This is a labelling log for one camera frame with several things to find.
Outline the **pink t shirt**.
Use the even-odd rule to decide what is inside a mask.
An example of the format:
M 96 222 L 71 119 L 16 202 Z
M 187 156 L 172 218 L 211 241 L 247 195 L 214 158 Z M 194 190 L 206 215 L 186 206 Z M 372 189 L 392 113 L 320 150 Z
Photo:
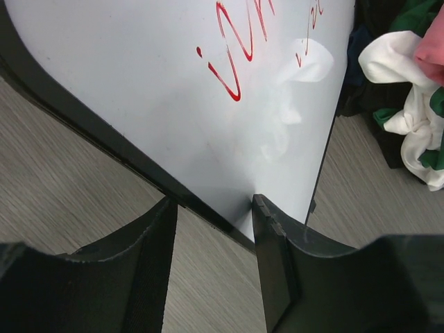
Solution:
M 417 46 L 414 60 L 426 77 L 443 86 L 443 7 Z

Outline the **white dry-erase board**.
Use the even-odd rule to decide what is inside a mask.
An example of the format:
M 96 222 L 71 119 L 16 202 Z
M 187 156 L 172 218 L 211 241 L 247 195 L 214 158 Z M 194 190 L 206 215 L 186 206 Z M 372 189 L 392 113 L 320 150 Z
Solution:
M 233 237 L 304 223 L 353 1 L 2 1 L 1 60 L 50 112 Z

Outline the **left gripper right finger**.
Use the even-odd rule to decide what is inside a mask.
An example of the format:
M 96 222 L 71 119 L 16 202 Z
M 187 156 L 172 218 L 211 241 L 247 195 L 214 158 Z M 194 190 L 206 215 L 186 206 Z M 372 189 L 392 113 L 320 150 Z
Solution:
M 386 235 L 356 249 L 253 197 L 269 332 L 442 332 L 443 237 Z

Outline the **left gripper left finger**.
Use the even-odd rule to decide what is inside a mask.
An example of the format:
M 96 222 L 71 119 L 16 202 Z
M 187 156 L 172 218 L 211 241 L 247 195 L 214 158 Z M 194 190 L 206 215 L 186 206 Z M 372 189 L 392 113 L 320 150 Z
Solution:
M 2 332 L 160 332 L 178 206 L 147 213 L 72 254 L 1 245 Z

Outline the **white t shirt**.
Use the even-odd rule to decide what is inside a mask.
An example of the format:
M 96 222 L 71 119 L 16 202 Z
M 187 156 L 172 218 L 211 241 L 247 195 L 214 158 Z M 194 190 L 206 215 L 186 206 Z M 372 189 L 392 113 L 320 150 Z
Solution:
M 401 108 L 386 108 L 374 118 L 389 133 L 404 136 L 400 148 L 403 164 L 430 191 L 443 189 L 443 169 L 438 156 L 443 152 L 443 118 L 430 101 L 438 84 L 426 77 L 413 61 L 422 38 L 412 31 L 386 33 L 371 42 L 359 55 L 365 77 L 372 83 L 410 83 Z

